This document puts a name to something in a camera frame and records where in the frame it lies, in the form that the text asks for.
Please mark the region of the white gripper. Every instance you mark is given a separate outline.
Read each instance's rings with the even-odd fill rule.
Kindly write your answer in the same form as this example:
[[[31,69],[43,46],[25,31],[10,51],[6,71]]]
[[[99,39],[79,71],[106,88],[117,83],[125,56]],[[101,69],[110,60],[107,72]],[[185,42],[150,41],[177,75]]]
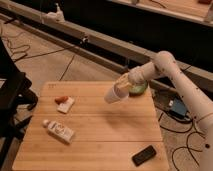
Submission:
[[[146,81],[153,79],[156,75],[157,71],[154,64],[147,63],[131,69],[129,71],[129,74],[123,74],[121,77],[118,78],[115,86],[120,92],[128,93],[133,85],[141,85]]]

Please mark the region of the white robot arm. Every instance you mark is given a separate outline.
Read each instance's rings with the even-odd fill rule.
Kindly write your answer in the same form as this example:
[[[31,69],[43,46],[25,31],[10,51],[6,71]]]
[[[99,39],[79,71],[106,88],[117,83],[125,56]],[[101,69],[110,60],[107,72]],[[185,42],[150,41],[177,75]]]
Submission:
[[[133,86],[160,77],[170,79],[205,134],[199,171],[213,171],[213,101],[184,74],[170,52],[158,52],[150,62],[123,74],[115,82],[115,86],[121,93],[128,94]]]

